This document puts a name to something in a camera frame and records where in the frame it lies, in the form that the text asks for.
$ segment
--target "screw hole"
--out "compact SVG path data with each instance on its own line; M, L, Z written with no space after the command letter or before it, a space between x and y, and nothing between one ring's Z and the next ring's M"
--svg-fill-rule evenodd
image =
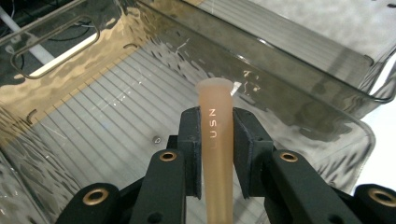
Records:
M344 221L337 215L329 215L329 221L332 224L343 224Z
M108 191L106 189L93 189L88 192L82 201L87 205L97 205L104 201L108 196Z
M160 223L162 220L163 220L163 214L161 214L159 212L151 213L148 216L148 223L149 224L157 224L157 223Z
M162 161L173 161L176 157L177 155L174 152L164 152L161 154L160 159Z
M90 200L97 200L103 197L103 193L102 192L95 192L93 194L91 194L88 198Z
M295 162L298 160L298 158L296 156L294 156L293 154L291 154L289 152L284 152L284 153L280 154L280 158L284 161L289 161L289 162Z
M369 189L369 196L376 201L388 207L396 207L396 197L381 189Z
M157 136L157 135L155 135L153 138L152 138L152 142L154 143L154 144L160 144L161 143L161 137L160 136Z

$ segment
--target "clear plastic container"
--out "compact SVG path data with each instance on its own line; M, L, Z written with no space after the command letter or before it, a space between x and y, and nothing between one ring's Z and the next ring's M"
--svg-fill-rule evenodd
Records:
M96 35L25 74L18 57L76 21ZM225 77L233 104L256 115L277 148L307 157L326 182L353 187L375 139L361 118L394 96L394 78L370 95L190 4L74 1L0 41L2 223L52 223L95 182L122 189L177 134L198 104L195 84ZM234 221L254 223L262 199L244 201L233 179ZM188 199L189 223L205 200Z

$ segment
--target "plastic tube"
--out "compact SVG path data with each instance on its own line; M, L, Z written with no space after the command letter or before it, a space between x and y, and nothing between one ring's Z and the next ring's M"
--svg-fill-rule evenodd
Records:
M207 223L233 223L233 83L199 82Z

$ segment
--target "black cable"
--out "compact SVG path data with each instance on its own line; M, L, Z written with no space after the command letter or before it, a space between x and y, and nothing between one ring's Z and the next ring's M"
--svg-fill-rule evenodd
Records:
M77 36L74 36L74 37L71 37L71 38L65 38L65 39L53 39L53 38L50 38L49 40L50 40L50 41L68 41L68 40L74 40L74 39L80 38L80 37L84 36L85 34L87 34L87 33L90 31L90 29L91 29L91 27L87 27L87 29L86 29L82 34L77 35Z
M7 27L6 30L4 30L4 32L0 35L0 38L3 37L3 36L8 35L8 34L9 34L9 31L10 31L10 30L9 30L9 27Z
M21 58L22 58L21 70L22 70L23 67L24 67L24 56L23 56L23 54L21 54Z

